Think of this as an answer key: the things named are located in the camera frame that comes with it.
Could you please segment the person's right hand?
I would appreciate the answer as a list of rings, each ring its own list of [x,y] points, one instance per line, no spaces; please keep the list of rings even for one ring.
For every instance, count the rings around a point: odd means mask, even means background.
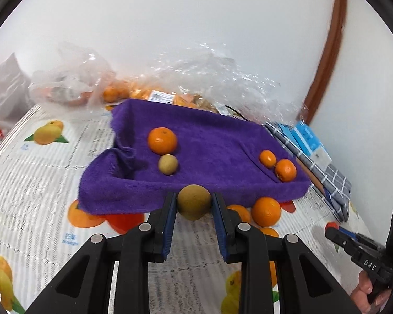
[[[391,290],[386,289],[376,296],[373,303],[368,301],[368,295],[373,291],[373,285],[365,271],[358,275],[358,284],[351,292],[351,300],[362,313],[377,313],[390,298]]]

